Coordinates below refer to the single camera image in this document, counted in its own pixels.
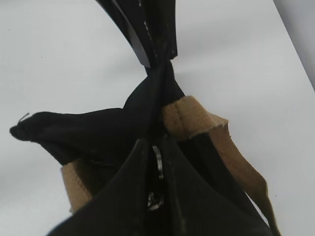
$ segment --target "white backdrop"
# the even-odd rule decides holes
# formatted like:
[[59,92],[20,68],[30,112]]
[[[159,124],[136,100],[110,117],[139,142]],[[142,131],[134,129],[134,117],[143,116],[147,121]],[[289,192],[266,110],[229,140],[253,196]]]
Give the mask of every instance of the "white backdrop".
[[274,0],[274,3],[315,89],[315,1]]
[[[271,0],[177,1],[175,76],[230,120],[269,183],[283,236],[315,232],[315,94]],[[145,71],[93,0],[0,0],[0,235],[69,216],[59,164],[9,128],[27,112],[121,107]]]

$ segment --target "tan fabric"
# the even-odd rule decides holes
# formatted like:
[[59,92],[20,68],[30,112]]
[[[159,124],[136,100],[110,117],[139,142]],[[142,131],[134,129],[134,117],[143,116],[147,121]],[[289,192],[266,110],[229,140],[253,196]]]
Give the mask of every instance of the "tan fabric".
[[191,96],[164,107],[162,115],[165,127],[177,141],[209,133],[226,167],[267,218],[274,236],[280,236],[268,198],[267,182],[234,145],[228,131],[228,121],[207,112]]
[[91,193],[83,184],[80,176],[76,172],[78,161],[73,161],[62,167],[64,185],[69,197],[71,212],[75,213],[92,199]]

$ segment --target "white table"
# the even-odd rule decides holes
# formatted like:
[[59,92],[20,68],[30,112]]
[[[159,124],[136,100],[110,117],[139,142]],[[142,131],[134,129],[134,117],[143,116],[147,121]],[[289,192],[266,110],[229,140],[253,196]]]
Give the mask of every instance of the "white table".
[[[283,236],[313,236],[315,94],[273,2],[177,1],[177,36],[183,91],[230,120]],[[43,236],[70,216],[59,164],[9,128],[27,112],[121,107],[144,78],[95,1],[0,1],[0,235]]]

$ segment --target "white surface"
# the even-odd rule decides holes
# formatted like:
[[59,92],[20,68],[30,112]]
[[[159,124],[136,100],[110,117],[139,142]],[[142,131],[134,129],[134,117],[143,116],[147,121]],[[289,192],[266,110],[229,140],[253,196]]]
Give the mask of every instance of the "white surface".
[[274,0],[315,89],[315,1]]
[[[177,1],[177,35],[184,92],[230,120],[283,236],[313,236],[315,94],[273,2]],[[144,78],[93,0],[0,1],[1,236],[43,236],[69,216],[60,166],[9,128],[27,112],[121,107]]]

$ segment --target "black cloth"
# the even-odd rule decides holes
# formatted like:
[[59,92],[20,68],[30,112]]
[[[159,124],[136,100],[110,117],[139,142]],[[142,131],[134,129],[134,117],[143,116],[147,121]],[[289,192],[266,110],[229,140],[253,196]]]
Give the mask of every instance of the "black cloth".
[[177,55],[175,1],[99,2],[148,77],[123,108],[40,112],[10,129],[61,165],[82,158],[101,180],[93,199],[49,236],[272,236],[209,136],[177,143],[162,123],[161,108],[184,96],[169,61]]

